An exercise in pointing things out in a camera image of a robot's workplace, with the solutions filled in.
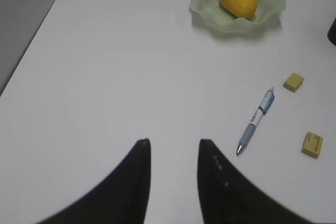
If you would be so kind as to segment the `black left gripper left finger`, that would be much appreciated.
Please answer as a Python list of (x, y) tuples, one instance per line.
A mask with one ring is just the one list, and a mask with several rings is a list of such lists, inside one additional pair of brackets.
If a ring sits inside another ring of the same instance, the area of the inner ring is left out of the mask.
[(43, 223), (143, 223), (150, 195), (151, 144), (138, 140), (95, 188)]

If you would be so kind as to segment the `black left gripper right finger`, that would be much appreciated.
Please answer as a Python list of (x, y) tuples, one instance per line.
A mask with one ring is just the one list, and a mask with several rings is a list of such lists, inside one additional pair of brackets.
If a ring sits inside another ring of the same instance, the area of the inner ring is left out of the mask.
[(202, 139), (198, 196), (205, 223), (335, 223), (335, 146), (253, 144), (241, 156)]

